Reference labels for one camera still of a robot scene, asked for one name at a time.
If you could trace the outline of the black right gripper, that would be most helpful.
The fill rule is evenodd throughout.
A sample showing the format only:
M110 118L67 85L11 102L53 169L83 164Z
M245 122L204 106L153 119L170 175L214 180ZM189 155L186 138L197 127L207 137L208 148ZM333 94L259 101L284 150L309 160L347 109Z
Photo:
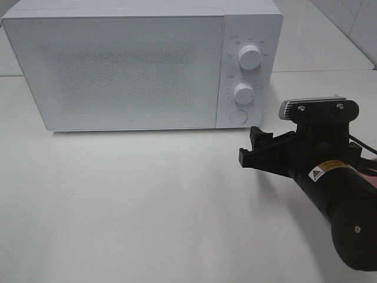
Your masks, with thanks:
M328 160L348 160L360 157L362 148L349 141L349 123L297 125L296 131L273 135L256 126L250 128L252 147L270 147L280 144L274 153L239 149L242 168L252 168L279 176L297 178L299 172L308 171Z

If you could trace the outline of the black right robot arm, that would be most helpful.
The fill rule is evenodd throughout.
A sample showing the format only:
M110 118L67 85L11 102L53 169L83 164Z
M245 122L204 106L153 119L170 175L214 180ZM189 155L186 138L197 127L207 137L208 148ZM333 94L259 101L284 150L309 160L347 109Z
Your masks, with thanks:
M376 161L349 140L349 124L301 125L280 136L251 127L252 150L239 162L289 177L328 220L335 249L350 268L376 271Z

